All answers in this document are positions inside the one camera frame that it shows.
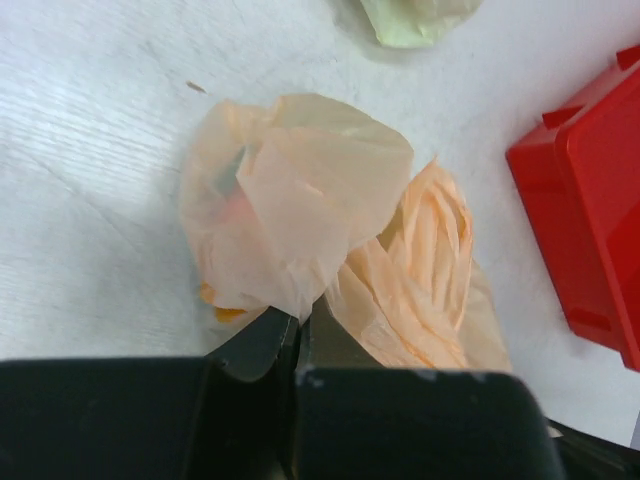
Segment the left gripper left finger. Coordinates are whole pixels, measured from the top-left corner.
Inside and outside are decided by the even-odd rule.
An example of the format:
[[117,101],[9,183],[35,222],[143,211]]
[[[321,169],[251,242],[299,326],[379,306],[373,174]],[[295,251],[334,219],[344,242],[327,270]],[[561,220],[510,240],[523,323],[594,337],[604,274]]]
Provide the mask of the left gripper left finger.
[[269,308],[206,359],[228,377],[254,383],[272,370],[291,373],[297,366],[299,350],[299,321]]

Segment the orange banana-print plastic bag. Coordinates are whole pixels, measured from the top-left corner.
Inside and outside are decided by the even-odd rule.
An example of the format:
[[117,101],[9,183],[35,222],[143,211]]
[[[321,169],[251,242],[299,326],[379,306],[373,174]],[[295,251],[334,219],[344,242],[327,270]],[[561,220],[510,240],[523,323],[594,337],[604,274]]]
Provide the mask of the orange banana-print plastic bag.
[[318,300],[386,367],[508,372],[473,218],[398,131],[318,94],[223,101],[183,169],[180,215],[202,300],[239,330]]

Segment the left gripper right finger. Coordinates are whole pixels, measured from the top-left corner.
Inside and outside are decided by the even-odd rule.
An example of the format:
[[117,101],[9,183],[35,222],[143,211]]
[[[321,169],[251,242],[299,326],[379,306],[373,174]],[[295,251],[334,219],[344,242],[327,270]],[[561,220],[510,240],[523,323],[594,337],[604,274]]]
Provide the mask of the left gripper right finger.
[[300,329],[298,369],[382,368],[332,315],[325,297],[318,299]]

